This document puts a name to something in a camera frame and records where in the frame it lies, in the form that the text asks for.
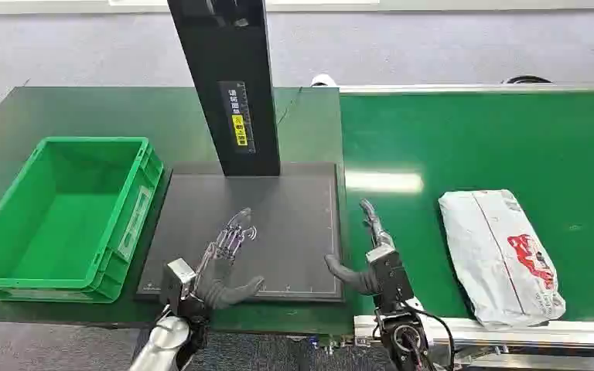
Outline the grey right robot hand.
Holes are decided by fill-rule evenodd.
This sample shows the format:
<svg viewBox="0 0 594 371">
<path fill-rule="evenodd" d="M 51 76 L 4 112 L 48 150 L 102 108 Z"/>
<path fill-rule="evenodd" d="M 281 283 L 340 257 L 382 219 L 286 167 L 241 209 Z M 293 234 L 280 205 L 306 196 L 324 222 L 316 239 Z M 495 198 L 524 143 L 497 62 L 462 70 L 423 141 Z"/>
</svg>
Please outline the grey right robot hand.
<svg viewBox="0 0 594 371">
<path fill-rule="evenodd" d="M 371 248 L 365 254 L 367 269 L 353 271 L 327 254 L 324 261 L 329 272 L 359 294 L 371 296 L 382 315 L 413 312 L 415 308 L 409 301 L 415 294 L 392 236 L 368 199 L 360 201 L 360 208 L 364 211 L 371 239 Z"/>
</svg>

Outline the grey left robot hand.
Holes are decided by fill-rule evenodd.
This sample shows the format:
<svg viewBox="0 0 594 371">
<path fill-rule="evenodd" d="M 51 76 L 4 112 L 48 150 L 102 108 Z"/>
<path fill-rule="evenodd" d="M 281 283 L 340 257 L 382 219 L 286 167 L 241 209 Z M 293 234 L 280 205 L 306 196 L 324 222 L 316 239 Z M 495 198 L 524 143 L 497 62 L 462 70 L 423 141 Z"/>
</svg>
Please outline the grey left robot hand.
<svg viewBox="0 0 594 371">
<path fill-rule="evenodd" d="M 195 268 L 181 257 L 163 267 L 159 301 L 164 314 L 205 318 L 213 310 L 240 303 L 259 291 L 264 283 L 262 276 L 237 287 L 229 284 L 237 253 L 257 236 L 251 217 L 248 207 L 234 214 L 207 244 Z"/>
</svg>

